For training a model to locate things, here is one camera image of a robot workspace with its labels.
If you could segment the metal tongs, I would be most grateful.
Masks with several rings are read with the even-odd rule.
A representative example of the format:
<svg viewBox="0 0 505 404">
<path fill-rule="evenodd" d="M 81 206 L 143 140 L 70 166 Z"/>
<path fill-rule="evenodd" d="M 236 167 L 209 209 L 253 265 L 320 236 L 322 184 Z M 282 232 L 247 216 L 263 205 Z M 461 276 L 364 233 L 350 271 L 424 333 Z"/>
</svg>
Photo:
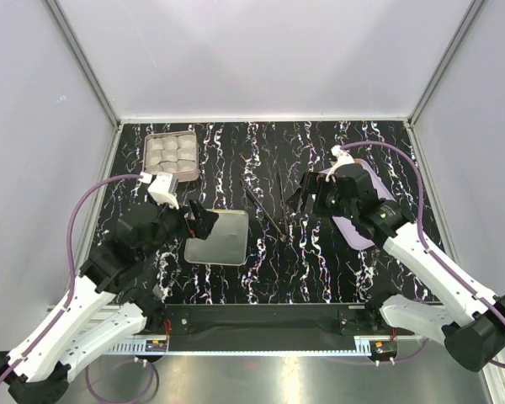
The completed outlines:
<svg viewBox="0 0 505 404">
<path fill-rule="evenodd" d="M 284 203 L 281 203 L 282 215 L 280 222 L 282 226 L 279 225 L 279 222 L 269 214 L 268 210 L 262 205 L 262 202 L 259 200 L 257 195 L 253 192 L 253 189 L 247 183 L 246 176 L 244 174 L 240 175 L 240 183 L 243 189 L 246 192 L 247 197 L 254 203 L 254 205 L 259 208 L 263 214 L 263 217 L 271 224 L 271 226 L 276 230 L 279 235 L 279 240 L 281 242 L 286 242 L 288 240 L 289 233 L 289 224 L 288 218 L 285 211 Z"/>
</svg>

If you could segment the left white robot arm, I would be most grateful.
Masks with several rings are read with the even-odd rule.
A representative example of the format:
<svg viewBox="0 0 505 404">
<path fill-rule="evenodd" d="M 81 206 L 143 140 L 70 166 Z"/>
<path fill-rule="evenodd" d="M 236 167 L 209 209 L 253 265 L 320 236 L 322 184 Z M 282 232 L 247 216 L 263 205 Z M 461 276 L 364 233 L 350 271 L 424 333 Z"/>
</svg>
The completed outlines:
<svg viewBox="0 0 505 404">
<path fill-rule="evenodd" d="M 0 382 L 17 403 L 56 403 L 77 374 L 124 338 L 158 332 L 164 305 L 132 282 L 167 241 L 206 239 L 219 216 L 197 200 L 140 204 L 95 247 L 74 285 L 17 348 L 0 351 Z"/>
</svg>

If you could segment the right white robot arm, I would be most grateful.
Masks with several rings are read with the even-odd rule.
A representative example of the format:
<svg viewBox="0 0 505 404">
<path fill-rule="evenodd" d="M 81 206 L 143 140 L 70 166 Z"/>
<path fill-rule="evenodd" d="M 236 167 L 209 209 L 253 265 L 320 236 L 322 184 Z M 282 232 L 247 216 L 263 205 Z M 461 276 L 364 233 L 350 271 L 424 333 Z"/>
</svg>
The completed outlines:
<svg viewBox="0 0 505 404">
<path fill-rule="evenodd" d="M 481 371 L 505 348 L 505 295 L 480 284 L 428 242 L 398 202 L 378 195 L 374 177 L 359 163 L 329 173 L 307 172 L 287 204 L 299 210 L 312 196 L 314 215 L 348 220 L 361 237 L 414 273 L 443 305 L 390 295 L 365 312 L 370 331 L 381 334 L 394 327 L 420 334 L 442 344 L 463 368 Z"/>
</svg>

